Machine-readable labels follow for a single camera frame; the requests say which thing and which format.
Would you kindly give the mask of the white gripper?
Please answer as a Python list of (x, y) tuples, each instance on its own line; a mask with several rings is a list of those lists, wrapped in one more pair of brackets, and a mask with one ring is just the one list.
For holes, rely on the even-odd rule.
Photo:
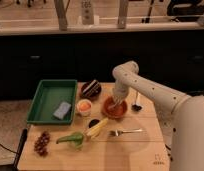
[(129, 94), (129, 87), (125, 84), (122, 84), (119, 81), (115, 82), (115, 85), (113, 87), (113, 102), (108, 106), (109, 110), (113, 110), (119, 104), (126, 99), (126, 97)]

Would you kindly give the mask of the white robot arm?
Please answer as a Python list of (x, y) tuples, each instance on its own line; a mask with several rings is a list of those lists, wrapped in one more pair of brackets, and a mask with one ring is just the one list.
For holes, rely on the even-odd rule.
[(135, 61), (113, 68), (114, 102), (122, 102), (133, 88), (168, 110), (174, 115), (169, 171), (204, 171), (204, 96), (190, 96), (143, 78), (138, 72)]

